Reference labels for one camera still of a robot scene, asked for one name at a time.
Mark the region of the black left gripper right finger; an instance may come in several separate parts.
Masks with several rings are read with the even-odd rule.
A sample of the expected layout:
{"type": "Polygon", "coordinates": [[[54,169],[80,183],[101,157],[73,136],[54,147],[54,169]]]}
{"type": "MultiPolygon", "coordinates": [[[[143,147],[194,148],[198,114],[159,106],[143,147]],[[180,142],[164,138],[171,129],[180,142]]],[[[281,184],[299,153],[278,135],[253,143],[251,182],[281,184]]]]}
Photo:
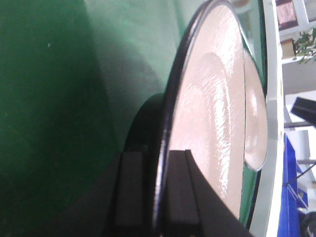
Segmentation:
{"type": "Polygon", "coordinates": [[[251,236],[207,182],[189,150],[169,153],[164,220],[166,237],[251,236]]]}

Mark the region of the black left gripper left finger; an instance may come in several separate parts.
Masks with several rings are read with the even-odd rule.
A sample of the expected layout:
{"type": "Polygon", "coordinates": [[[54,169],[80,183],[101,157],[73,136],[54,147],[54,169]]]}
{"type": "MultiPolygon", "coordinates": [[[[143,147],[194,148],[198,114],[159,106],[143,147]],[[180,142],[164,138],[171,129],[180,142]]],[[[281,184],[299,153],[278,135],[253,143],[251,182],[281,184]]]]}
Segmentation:
{"type": "Polygon", "coordinates": [[[51,237],[156,237],[155,152],[123,152],[105,175],[49,227],[51,237]]]}

